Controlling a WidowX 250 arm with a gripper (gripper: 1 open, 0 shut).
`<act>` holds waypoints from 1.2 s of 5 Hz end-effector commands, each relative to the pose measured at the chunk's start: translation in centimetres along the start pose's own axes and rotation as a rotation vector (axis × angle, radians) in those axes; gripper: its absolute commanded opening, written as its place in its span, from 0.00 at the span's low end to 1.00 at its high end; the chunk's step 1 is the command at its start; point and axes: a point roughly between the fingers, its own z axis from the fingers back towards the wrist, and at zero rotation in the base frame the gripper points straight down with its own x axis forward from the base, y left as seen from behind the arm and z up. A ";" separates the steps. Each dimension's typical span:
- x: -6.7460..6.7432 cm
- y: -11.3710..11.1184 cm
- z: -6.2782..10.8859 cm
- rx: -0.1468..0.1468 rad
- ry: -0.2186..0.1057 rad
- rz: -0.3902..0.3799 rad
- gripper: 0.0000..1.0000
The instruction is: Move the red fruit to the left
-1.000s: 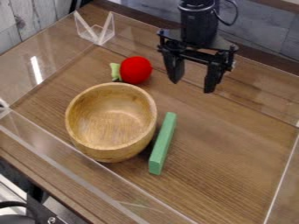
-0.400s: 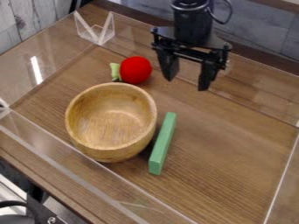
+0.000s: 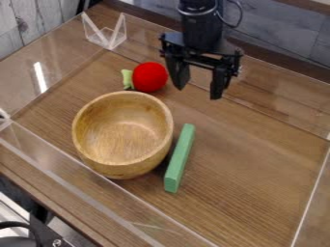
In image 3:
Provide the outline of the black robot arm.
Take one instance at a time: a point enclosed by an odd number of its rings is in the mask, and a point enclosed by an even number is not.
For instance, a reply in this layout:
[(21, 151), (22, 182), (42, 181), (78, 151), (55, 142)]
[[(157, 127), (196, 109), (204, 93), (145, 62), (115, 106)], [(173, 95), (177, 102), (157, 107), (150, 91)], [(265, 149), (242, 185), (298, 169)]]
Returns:
[(221, 99), (241, 69), (242, 49), (225, 37), (226, 27), (238, 28), (244, 9), (240, 0), (180, 0), (181, 32), (161, 35), (166, 68), (178, 90), (192, 80), (190, 66), (213, 73), (210, 99)]

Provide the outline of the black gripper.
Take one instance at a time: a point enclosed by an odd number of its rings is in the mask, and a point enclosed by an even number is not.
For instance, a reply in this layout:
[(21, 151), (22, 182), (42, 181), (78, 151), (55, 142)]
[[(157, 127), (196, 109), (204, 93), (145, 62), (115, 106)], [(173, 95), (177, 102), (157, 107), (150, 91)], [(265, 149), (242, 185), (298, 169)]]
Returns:
[(229, 88), (232, 76), (240, 74), (244, 50), (226, 39), (218, 40), (206, 49), (190, 47), (185, 44), (182, 32), (165, 32), (159, 40), (162, 42), (161, 54), (176, 88), (182, 90), (192, 79), (190, 65), (213, 69), (210, 98), (221, 99)]

